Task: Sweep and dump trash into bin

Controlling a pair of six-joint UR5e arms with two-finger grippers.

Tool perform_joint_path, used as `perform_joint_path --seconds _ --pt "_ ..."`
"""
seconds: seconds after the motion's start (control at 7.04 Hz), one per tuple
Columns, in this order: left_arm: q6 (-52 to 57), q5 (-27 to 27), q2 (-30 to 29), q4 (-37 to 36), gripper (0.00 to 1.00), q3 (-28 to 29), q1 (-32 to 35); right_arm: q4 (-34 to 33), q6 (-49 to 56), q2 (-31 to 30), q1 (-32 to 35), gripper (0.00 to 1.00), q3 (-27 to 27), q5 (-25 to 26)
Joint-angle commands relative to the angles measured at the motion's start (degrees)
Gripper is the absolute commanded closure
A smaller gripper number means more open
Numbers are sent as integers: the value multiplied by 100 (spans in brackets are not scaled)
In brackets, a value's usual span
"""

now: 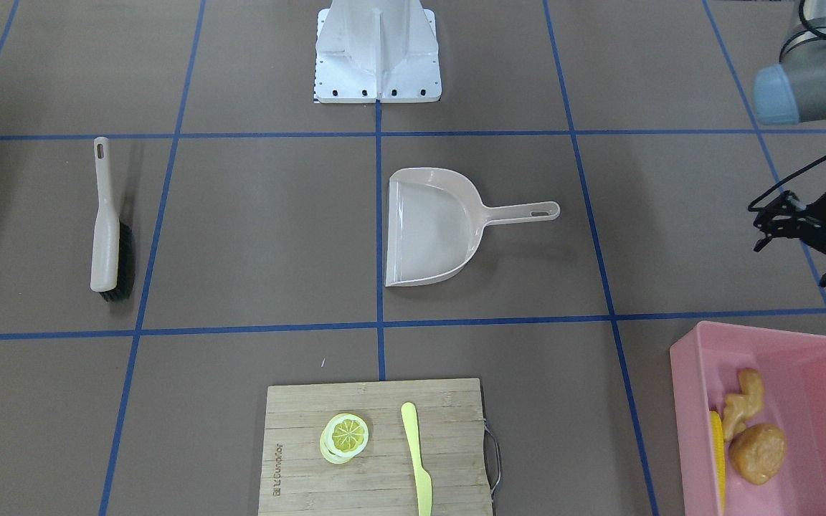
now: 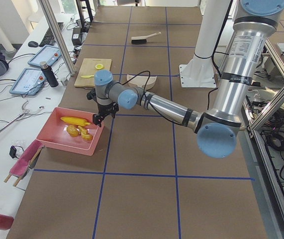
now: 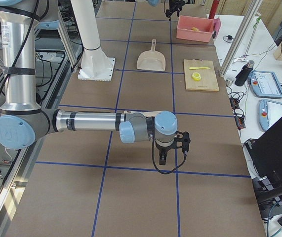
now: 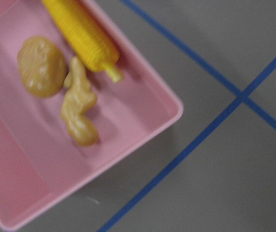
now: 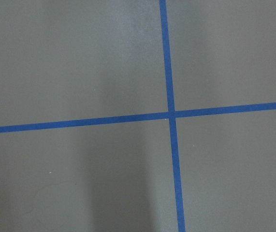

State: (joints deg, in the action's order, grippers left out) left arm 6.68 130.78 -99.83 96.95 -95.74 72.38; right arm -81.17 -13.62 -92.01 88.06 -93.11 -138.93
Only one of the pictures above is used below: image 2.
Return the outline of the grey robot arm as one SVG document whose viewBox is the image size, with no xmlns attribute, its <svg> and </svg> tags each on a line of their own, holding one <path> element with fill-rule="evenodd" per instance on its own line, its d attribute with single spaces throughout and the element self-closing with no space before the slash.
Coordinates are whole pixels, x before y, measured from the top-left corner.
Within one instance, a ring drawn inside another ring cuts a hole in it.
<svg viewBox="0 0 284 239">
<path fill-rule="evenodd" d="M 129 110 L 139 105 L 174 124 L 191 128 L 197 135 L 199 149 L 207 156 L 224 158 L 230 155 L 241 127 L 238 114 L 265 42 L 277 30 L 284 0 L 241 0 L 237 3 L 234 38 L 216 84 L 212 74 L 213 56 L 231 5 L 230 0 L 208 2 L 193 58 L 180 66 L 183 87 L 209 86 L 211 92 L 217 93 L 214 101 L 208 101 L 206 111 L 196 112 L 148 92 L 145 87 L 130 87 L 126 82 L 115 81 L 110 71 L 99 70 L 94 75 L 94 88 L 87 93 L 87 99 L 95 101 L 98 108 L 93 123 L 101 125 L 107 116 L 114 117 L 120 108 Z"/>
</svg>

